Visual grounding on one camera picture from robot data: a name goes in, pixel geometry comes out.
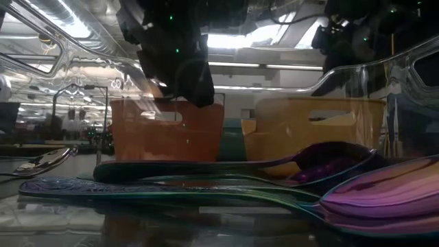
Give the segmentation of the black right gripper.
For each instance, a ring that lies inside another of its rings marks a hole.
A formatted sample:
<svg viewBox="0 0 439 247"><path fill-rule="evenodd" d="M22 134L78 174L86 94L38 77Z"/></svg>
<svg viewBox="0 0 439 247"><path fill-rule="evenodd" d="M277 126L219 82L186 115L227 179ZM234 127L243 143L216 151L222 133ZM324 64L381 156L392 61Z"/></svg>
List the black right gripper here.
<svg viewBox="0 0 439 247"><path fill-rule="evenodd" d="M355 25L329 21L326 25L319 25L311 46L325 56L323 71L359 64L361 60L355 55L352 39ZM313 91L313 97L335 97L344 94L346 84L346 70L332 70L327 73L322 83Z"/></svg>

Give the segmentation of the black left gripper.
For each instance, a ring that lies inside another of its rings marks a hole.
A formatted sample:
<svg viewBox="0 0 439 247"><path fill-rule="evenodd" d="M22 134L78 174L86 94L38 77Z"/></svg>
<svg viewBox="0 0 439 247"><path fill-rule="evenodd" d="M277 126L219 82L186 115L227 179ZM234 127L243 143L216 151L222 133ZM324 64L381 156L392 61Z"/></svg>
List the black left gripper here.
<svg viewBox="0 0 439 247"><path fill-rule="evenodd" d="M183 97L196 107L210 106L215 89L207 62L207 38L205 34L138 51L145 76L161 83L159 88L165 97Z"/></svg>

